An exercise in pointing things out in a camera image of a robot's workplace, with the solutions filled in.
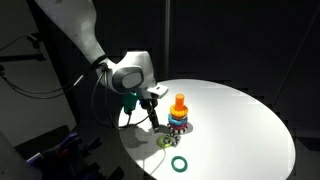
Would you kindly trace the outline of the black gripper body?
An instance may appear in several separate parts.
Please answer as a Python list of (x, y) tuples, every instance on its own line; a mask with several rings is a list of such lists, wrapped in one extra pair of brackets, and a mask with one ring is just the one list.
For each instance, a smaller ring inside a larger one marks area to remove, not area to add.
[(158, 105), (157, 99), (140, 99), (140, 106), (146, 110), (148, 115), (152, 117), (155, 113), (155, 107)]

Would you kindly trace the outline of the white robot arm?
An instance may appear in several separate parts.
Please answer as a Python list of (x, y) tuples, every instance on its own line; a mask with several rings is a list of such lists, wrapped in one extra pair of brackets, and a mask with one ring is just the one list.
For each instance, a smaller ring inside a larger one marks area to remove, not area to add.
[(147, 51), (128, 51), (114, 63), (96, 37), (97, 12), (92, 0), (35, 0), (40, 9), (79, 48), (97, 75), (105, 77), (103, 85), (118, 94), (135, 92), (148, 113), (155, 133), (159, 121), (155, 111), (158, 99), (168, 88), (158, 83)]

